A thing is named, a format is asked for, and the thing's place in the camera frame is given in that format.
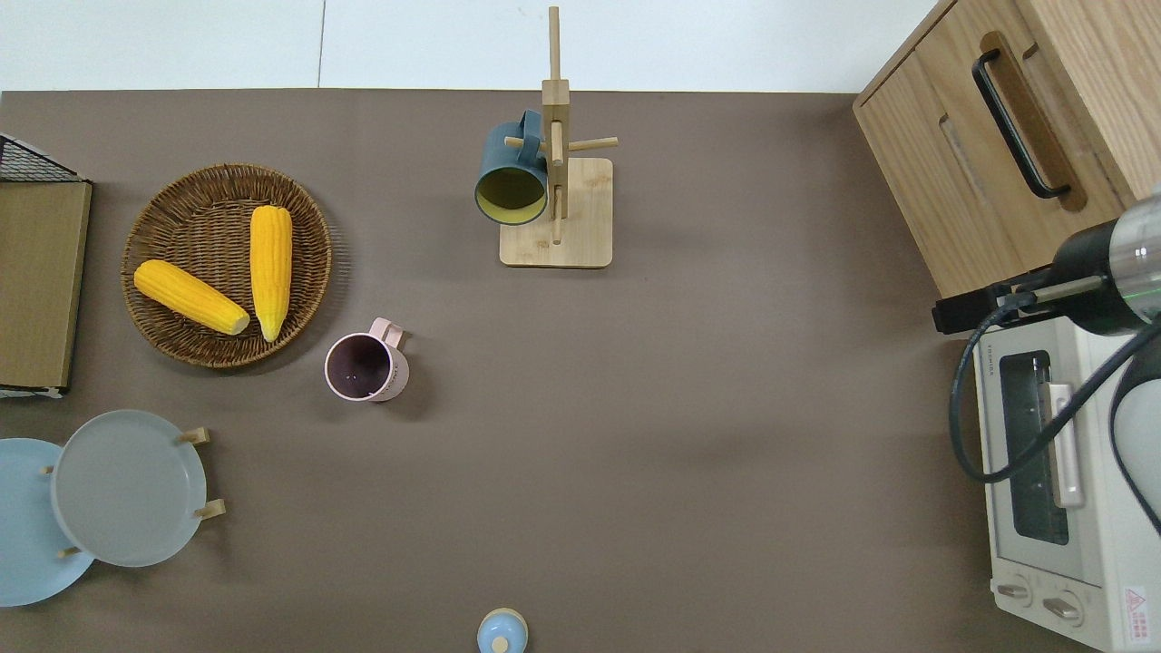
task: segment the blue mug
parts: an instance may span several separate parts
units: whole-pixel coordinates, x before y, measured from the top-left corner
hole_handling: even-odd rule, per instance
[[[540,113],[528,109],[520,122],[505,122],[488,134],[476,181],[476,206],[500,224],[525,224],[540,217],[548,204],[548,163],[540,151]],[[513,148],[504,138],[524,145]]]

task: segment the wire basket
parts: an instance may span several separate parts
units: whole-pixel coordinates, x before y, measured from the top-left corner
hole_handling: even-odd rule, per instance
[[[176,265],[254,316],[250,286],[250,217],[264,204],[286,208],[293,225],[290,306],[273,343],[258,320],[237,336],[219,333],[146,297],[134,271],[149,259]],[[286,346],[315,316],[331,275],[331,235],[315,200],[281,172],[222,164],[166,186],[142,210],[121,261],[121,286],[134,324],[153,346],[203,367],[247,365]]]
[[[0,134],[0,181],[57,182],[84,179],[28,143]]]

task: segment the mug handle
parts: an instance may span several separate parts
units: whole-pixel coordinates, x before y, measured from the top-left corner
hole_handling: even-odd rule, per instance
[[[385,317],[376,317],[368,333],[396,349],[403,339],[403,328]]]
[[[520,130],[524,134],[524,144],[520,145],[520,153],[517,156],[517,160],[519,160],[520,164],[526,166],[535,165],[536,155],[540,153],[540,114],[532,109],[525,109],[524,115],[520,117]]]

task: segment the black wire rack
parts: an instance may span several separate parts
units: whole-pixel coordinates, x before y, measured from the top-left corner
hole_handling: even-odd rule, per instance
[[[0,134],[0,181],[84,181],[28,143]]]

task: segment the oven knob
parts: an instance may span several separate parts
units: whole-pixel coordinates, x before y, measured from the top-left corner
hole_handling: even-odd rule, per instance
[[[1032,590],[1030,587],[1027,579],[1019,574],[1016,575],[1015,582],[1002,583],[996,579],[991,579],[991,591],[1000,596],[1012,598],[1025,608],[1032,604]]]
[[[1012,598],[1027,598],[1027,588],[1018,584],[997,584],[996,594],[1011,596]]]
[[[1067,589],[1061,591],[1059,597],[1045,598],[1044,608],[1073,626],[1079,626],[1084,622],[1084,610],[1081,608],[1080,600]]]

